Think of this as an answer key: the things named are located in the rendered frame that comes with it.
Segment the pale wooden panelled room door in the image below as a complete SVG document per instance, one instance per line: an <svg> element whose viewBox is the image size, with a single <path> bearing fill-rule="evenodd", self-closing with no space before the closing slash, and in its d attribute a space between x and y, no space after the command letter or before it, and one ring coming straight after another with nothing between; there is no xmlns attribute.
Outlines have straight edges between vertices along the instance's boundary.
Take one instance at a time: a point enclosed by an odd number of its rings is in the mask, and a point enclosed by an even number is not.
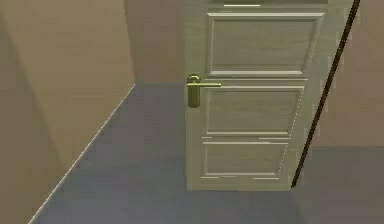
<svg viewBox="0 0 384 224"><path fill-rule="evenodd" d="M359 0L182 0L186 183L288 191ZM201 88L188 106L187 77Z"/></svg>

